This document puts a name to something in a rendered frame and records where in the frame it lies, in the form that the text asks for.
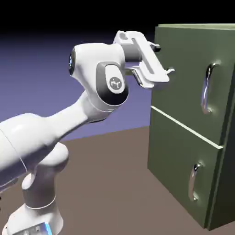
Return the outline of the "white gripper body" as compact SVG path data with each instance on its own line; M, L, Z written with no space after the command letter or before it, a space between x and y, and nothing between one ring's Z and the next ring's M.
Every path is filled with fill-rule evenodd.
M126 72L132 73L137 83L143 88L154 88L158 83L169 82L168 72L163 68L151 46L156 44L149 42L143 33L127 31L126 36L133 41L142 55L142 61L137 66L126 68Z

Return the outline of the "green cabinet door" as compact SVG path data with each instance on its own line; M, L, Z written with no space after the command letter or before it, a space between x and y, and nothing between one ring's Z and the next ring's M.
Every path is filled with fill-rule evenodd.
M235 29L160 25L155 41L157 57L165 69L174 68L170 81L152 93L152 104L217 145L225 141L235 98ZM209 91L209 114L201 109L206 69L213 70Z
M161 110L151 107L148 169L193 217L206 228L223 147L192 133ZM197 201L188 197L190 172L202 162L194 184Z

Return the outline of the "green cabinet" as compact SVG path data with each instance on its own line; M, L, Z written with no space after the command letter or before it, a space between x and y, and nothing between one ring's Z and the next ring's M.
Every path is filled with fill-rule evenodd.
M203 228L235 221L235 24L160 24L147 166Z

